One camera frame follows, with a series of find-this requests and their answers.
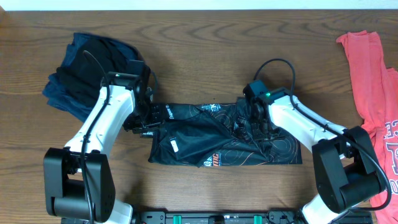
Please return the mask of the black printed cycling jersey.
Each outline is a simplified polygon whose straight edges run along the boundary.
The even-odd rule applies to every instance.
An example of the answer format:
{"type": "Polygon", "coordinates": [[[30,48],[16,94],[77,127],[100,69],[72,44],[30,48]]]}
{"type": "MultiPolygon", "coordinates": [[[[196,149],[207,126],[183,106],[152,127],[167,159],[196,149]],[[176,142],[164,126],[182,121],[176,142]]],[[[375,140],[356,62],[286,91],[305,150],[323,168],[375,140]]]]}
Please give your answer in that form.
{"type": "Polygon", "coordinates": [[[195,167],[302,163],[300,143],[287,131],[254,135],[251,107],[244,98],[235,103],[155,107],[160,124],[140,134],[152,139],[151,163],[195,167]]]}

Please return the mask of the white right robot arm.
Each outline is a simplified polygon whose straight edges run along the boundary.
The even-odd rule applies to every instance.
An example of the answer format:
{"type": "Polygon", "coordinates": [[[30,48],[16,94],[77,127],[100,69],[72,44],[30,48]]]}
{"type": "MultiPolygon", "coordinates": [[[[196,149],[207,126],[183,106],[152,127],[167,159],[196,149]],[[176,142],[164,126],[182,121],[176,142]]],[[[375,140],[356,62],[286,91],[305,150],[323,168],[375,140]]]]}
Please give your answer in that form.
{"type": "Polygon", "coordinates": [[[318,193],[301,208],[302,222],[332,223],[349,212],[362,212],[359,204],[382,192],[387,198],[378,209],[388,206],[391,186],[363,128],[329,122],[285,88],[247,85],[243,93],[263,136],[283,129],[312,153],[318,193]]]}

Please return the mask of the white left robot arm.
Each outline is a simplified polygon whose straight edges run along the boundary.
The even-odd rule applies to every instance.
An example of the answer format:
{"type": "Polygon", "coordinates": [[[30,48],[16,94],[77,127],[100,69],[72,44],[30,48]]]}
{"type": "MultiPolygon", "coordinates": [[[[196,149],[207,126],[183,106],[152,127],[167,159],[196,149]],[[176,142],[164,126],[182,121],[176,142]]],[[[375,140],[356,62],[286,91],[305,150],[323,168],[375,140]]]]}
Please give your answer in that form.
{"type": "Polygon", "coordinates": [[[148,86],[152,72],[109,72],[80,130],[44,156],[45,204],[49,215],[80,223],[131,223],[132,205],[116,199],[109,155],[120,129],[142,133],[158,125],[148,86]]]}

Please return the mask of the navy blue folded garment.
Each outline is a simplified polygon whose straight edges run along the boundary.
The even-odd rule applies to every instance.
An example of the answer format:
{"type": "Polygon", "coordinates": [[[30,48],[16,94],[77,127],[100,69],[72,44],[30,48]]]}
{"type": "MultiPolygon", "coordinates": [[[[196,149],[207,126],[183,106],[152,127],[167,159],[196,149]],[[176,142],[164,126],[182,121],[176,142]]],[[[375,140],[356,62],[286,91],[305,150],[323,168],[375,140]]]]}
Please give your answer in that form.
{"type": "MultiPolygon", "coordinates": [[[[88,40],[88,39],[112,39],[112,38],[76,32],[73,34],[72,42],[74,42],[75,39],[88,40]]],[[[134,50],[136,50],[137,52],[136,60],[143,60],[139,51],[135,47],[133,46],[131,47],[134,48],[134,50]]],[[[47,102],[48,105],[53,106],[54,108],[57,108],[59,110],[69,112],[70,114],[74,115],[74,117],[78,118],[82,122],[84,122],[87,119],[88,115],[91,113],[91,110],[94,107],[94,106],[92,107],[85,106],[79,103],[76,99],[74,99],[71,96],[71,94],[67,92],[67,89],[60,83],[58,79],[57,69],[55,73],[49,76],[49,82],[46,84],[42,93],[44,96],[48,98],[47,102]]]]}

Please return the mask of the black folded garment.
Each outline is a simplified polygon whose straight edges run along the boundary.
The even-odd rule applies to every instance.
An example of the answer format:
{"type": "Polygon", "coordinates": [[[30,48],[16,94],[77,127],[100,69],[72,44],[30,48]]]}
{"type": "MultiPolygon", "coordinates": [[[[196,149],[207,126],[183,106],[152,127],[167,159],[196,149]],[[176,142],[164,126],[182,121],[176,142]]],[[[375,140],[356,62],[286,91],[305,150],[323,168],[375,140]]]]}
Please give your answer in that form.
{"type": "Polygon", "coordinates": [[[125,72],[137,52],[129,45],[112,39],[75,39],[67,46],[57,76],[67,92],[79,103],[95,105],[101,88],[103,72],[125,72]]]}

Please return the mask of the red folded garment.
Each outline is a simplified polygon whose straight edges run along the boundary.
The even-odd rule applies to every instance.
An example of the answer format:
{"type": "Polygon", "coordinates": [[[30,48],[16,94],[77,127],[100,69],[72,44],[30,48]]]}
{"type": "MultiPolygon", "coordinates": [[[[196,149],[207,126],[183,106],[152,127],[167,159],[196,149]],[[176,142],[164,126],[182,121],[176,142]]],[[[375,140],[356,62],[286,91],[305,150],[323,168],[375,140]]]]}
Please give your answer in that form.
{"type": "Polygon", "coordinates": [[[392,198],[376,212],[378,223],[397,223],[397,70],[384,63],[377,32],[349,32],[337,38],[349,63],[358,114],[391,185],[392,198]]]}

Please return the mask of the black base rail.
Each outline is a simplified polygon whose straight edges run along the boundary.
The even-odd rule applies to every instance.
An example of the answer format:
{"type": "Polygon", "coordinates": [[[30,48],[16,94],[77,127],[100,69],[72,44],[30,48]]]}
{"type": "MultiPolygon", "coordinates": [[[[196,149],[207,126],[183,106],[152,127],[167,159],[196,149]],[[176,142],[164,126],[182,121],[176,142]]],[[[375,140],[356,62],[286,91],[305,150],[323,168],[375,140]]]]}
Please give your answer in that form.
{"type": "Polygon", "coordinates": [[[108,223],[130,224],[305,224],[299,212],[271,210],[266,213],[170,213],[136,212],[132,218],[117,220],[110,217],[108,223]]]}

